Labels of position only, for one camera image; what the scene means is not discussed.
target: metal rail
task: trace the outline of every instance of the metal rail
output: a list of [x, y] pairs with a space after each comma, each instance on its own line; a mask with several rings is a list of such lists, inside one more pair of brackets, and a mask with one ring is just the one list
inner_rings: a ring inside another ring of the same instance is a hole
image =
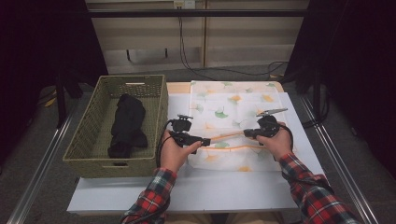
[[28, 187], [14, 208], [14, 211], [8, 219], [7, 224], [22, 224], [26, 219], [32, 204], [35, 201], [35, 197], [44, 181], [44, 178], [46, 177], [47, 171], [52, 164], [53, 158], [58, 151], [59, 145], [64, 139], [64, 135], [66, 134], [72, 117], [76, 111], [77, 104], [78, 102], [74, 102], [71, 105], [70, 113], [66, 121], [61, 126], [61, 128], [56, 130], [55, 134], [53, 135], [52, 140], [49, 143], [43, 158], [41, 159], [41, 162], [35, 170], [35, 174], [33, 175]]
[[308, 17], [335, 13], [308, 9], [88, 9], [87, 11], [39, 11], [44, 16], [86, 18], [163, 18], [163, 17]]
[[[301, 100], [303, 101], [303, 106], [308, 114], [309, 118], [315, 120], [315, 114], [313, 112], [313, 106], [311, 102], [307, 99], [307, 97], [302, 97]], [[335, 147], [332, 139], [330, 138], [329, 134], [327, 133], [326, 129], [324, 128], [323, 124], [316, 124], [315, 129], [322, 141], [323, 145], [325, 146], [332, 163], [337, 170], [337, 173], [340, 175], [341, 180], [346, 187], [350, 197], [352, 198], [353, 203], [356, 205], [364, 223], [378, 223], [372, 208], [368, 204], [366, 198], [362, 194], [360, 188], [356, 184], [355, 180], [353, 179], [352, 175], [347, 169], [343, 159], [341, 158], [340, 154], [338, 153], [337, 148]]]

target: person's left hand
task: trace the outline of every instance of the person's left hand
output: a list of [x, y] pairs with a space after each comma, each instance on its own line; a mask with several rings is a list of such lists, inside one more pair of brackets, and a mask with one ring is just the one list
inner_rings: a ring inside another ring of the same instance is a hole
[[201, 146], [197, 141], [188, 147], [180, 147], [176, 144], [175, 139], [171, 137], [168, 130], [163, 134], [163, 149], [161, 152], [161, 167], [177, 173], [178, 169], [184, 164], [190, 153]]

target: wire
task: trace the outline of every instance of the wire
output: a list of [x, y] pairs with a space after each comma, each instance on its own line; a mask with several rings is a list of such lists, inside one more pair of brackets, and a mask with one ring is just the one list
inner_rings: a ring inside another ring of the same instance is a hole
[[161, 151], [163, 149], [163, 135], [165, 134], [166, 131], [166, 127], [168, 127], [168, 124], [172, 123], [172, 120], [168, 120], [166, 121], [166, 123], [163, 125], [163, 131], [161, 132], [161, 136], [160, 139], [158, 140], [158, 145], [157, 145], [157, 149], [155, 151], [155, 155], [156, 155], [156, 164], [157, 167], [161, 166]]
[[311, 119], [309, 121], [306, 122], [302, 122], [303, 124], [303, 128], [307, 129], [307, 128], [311, 128], [315, 125], [320, 124], [321, 122], [323, 122], [327, 116], [329, 115], [329, 111], [330, 111], [330, 94], [326, 91], [326, 97], [325, 97], [325, 102], [320, 110], [320, 117], [317, 119]]
[[278, 123], [278, 125], [279, 125], [279, 127], [283, 128], [284, 130], [286, 130], [289, 133], [289, 135], [290, 135], [290, 150], [292, 152], [293, 148], [294, 148], [294, 143], [293, 143], [294, 140], [293, 140], [293, 133], [291, 132], [291, 129], [288, 128], [287, 126], [279, 124], [279, 123]]
[[[201, 75], [201, 74], [199, 74], [197, 72], [198, 71], [207, 71], [207, 70], [218, 70], [218, 71], [226, 71], [226, 72], [238, 73], [238, 74], [242, 74], [242, 75], [245, 75], [245, 76], [252, 76], [252, 77], [268, 75], [267, 79], [265, 79], [266, 81], [268, 81], [270, 79], [270, 75], [271, 75], [272, 72], [274, 72], [276, 69], [278, 69], [283, 64], [288, 63], [288, 62], [273, 62], [273, 63], [270, 63], [267, 66], [267, 72], [259, 73], [259, 74], [245, 73], [245, 72], [235, 71], [235, 70], [226, 69], [226, 68], [195, 68], [195, 69], [193, 69], [193, 68], [190, 67], [190, 65], [188, 63], [188, 60], [187, 60], [187, 56], [186, 56], [186, 50], [185, 50], [185, 47], [184, 47], [184, 36], [183, 36], [183, 20], [182, 20], [181, 17], [178, 18], [178, 24], [179, 24], [179, 28], [180, 28], [180, 30], [179, 30], [179, 35], [180, 35], [180, 42], [179, 42], [179, 45], [180, 45], [180, 53], [179, 53], [180, 54], [180, 60], [183, 63], [185, 68], [187, 68], [188, 70], [192, 71], [195, 75], [197, 75], [199, 77], [205, 77], [205, 78], [208, 78], [210, 80], [216, 81], [213, 77], [207, 77], [207, 76]], [[270, 70], [271, 66], [273, 64], [275, 64], [275, 63], [280, 63], [280, 65], [278, 65], [275, 69]]]
[[204, 76], [204, 75], [196, 73], [190, 67], [189, 62], [187, 61], [186, 50], [184, 49], [183, 20], [181, 19], [181, 17], [178, 18], [178, 26], [180, 28], [180, 59], [181, 59], [181, 62], [183, 63], [183, 65], [184, 65], [184, 67], [186, 67], [187, 69], [192, 71], [198, 77], [205, 77], [205, 78], [208, 78], [208, 79], [210, 79], [212, 81], [216, 81], [213, 77], [207, 77], [207, 76]]

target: patterned cloth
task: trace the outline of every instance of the patterned cloth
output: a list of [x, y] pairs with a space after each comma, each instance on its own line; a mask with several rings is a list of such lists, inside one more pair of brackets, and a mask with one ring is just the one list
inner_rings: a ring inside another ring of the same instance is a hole
[[[309, 182], [327, 183], [324, 175], [313, 175], [292, 153], [282, 157], [279, 163], [282, 172], [287, 176]], [[162, 208], [169, 199], [176, 177], [177, 175], [170, 170], [156, 169], [147, 189], [139, 195], [136, 203], [124, 214], [121, 223], [137, 220]], [[359, 223], [347, 205], [325, 188], [288, 181], [291, 197], [299, 206], [304, 223]]]

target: black garment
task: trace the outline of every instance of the black garment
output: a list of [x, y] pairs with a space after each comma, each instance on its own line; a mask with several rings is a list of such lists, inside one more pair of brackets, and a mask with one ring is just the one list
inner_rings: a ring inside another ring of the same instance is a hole
[[123, 94], [117, 103], [116, 117], [111, 127], [110, 158], [130, 158], [134, 147], [147, 147], [148, 139], [140, 130], [146, 109], [142, 102], [128, 93]]

